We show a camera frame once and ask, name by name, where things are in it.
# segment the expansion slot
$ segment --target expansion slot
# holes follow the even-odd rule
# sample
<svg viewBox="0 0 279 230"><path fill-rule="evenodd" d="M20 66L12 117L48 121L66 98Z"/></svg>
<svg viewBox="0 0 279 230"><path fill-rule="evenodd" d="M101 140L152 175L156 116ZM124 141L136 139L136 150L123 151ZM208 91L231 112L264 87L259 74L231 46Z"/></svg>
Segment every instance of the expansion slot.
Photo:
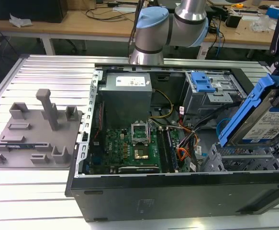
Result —
<svg viewBox="0 0 279 230"><path fill-rule="evenodd" d="M172 144L172 139L171 139L171 135L170 135L170 130L167 129L166 130L166 134L167 134L167 139L168 139L168 145L169 145L169 149L170 149L170 155L171 155L171 160L173 162L173 167L174 169L178 169L178 160L177 160L177 155L176 152L173 148L173 144Z"/></svg>
<svg viewBox="0 0 279 230"><path fill-rule="evenodd" d="M163 173L174 173L174 166L171 158L171 151L169 146L169 141L167 135L164 131L158 130L157 135L157 145L158 153L160 158L160 163L162 166Z"/></svg>

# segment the blue plastic latch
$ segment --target blue plastic latch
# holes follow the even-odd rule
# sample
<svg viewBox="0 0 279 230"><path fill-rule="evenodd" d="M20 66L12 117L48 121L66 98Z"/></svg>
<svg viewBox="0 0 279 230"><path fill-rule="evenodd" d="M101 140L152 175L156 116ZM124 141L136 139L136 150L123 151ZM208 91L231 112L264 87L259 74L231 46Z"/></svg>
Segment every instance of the blue plastic latch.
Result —
<svg viewBox="0 0 279 230"><path fill-rule="evenodd" d="M144 29L158 25L166 20L168 16L169 11L166 8L159 6L144 8L139 13L136 27Z"/></svg>
<svg viewBox="0 0 279 230"><path fill-rule="evenodd" d="M215 92L210 79L203 72L192 72L191 80L196 86L197 92Z"/></svg>

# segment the black box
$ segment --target black box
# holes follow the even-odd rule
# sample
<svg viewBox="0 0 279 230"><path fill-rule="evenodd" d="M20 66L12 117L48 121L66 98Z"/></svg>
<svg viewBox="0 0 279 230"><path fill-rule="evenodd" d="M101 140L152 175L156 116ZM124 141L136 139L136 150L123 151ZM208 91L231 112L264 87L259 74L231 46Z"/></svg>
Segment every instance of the black box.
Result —
<svg viewBox="0 0 279 230"><path fill-rule="evenodd" d="M60 23L67 14L67 0L0 0L0 20L10 14L21 19Z"/></svg>
<svg viewBox="0 0 279 230"><path fill-rule="evenodd" d="M242 16L229 14L229 16L227 17L227 19L225 21L225 25L227 27L237 28L241 18L242 18Z"/></svg>

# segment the wooden tabletop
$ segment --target wooden tabletop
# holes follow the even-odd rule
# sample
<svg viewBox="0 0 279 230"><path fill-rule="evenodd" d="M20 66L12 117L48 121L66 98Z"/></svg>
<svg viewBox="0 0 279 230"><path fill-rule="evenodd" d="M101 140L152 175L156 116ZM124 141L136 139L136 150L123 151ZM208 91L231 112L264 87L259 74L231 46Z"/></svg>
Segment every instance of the wooden tabletop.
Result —
<svg viewBox="0 0 279 230"><path fill-rule="evenodd" d="M257 9L257 6L251 4L252 0L247 0L243 4L251 9ZM262 1L261 5L277 5L279 1ZM240 20L237 28L229 28L225 26L224 22L221 22L220 31L225 36L225 42L228 43L242 43L251 45L270 45L274 31L265 32L253 32L250 29L251 21ZM215 40L214 34L207 34L204 39L205 42L213 42Z"/></svg>
<svg viewBox="0 0 279 230"><path fill-rule="evenodd" d="M251 5L252 0L244 3L245 6L257 8ZM276 4L278 1L263 1L262 4ZM111 8L101 8L94 10L94 13L103 13L110 11ZM107 12L102 15L95 15L99 18L108 18L120 15L119 12ZM127 18L134 20L134 14L126 15ZM253 32L250 30L249 21L240 20L238 27L228 28L222 22L221 32L225 36L226 43L242 43L242 44L257 44L270 45L273 31L268 32ZM29 32L29 33L49 33L49 34L70 34L70 35L98 35L98 36L117 36L129 37L133 22L124 20L121 22L102 22L85 15L85 11L68 11L67 16L62 23L44 23L33 22L33 26L17 28L8 21L0 21L0 30L9 32ZM205 42L213 42L214 34L208 34L204 39Z"/></svg>

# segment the floor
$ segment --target floor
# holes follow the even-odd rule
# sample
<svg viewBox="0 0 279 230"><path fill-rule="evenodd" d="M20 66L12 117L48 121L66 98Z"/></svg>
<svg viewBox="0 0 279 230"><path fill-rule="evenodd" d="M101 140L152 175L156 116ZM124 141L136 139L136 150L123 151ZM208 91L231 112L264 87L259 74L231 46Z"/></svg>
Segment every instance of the floor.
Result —
<svg viewBox="0 0 279 230"><path fill-rule="evenodd" d="M39 43L35 38L22 38L12 37L10 39L11 45L15 48L18 54L45 54L43 44ZM13 52L11 47L7 44L6 40L1 37L0 46L0 83L14 63L17 61L17 55ZM112 57L125 57L127 45L125 42L103 42L103 41L87 41L87 50L82 50L82 41L73 40L74 44L78 47L78 51L74 53L73 47L62 39L54 39L54 47L57 55L83 55L83 56L112 56ZM199 51L198 47L185 48L179 47L178 50L171 49L167 46L164 48L165 58L186 58L195 59ZM240 60L249 61L246 55L247 49L232 49L222 48L219 56L216 58L217 47L213 47L207 55L207 59L218 60ZM265 54L265 51L256 51L251 60L271 62L272 57Z"/></svg>

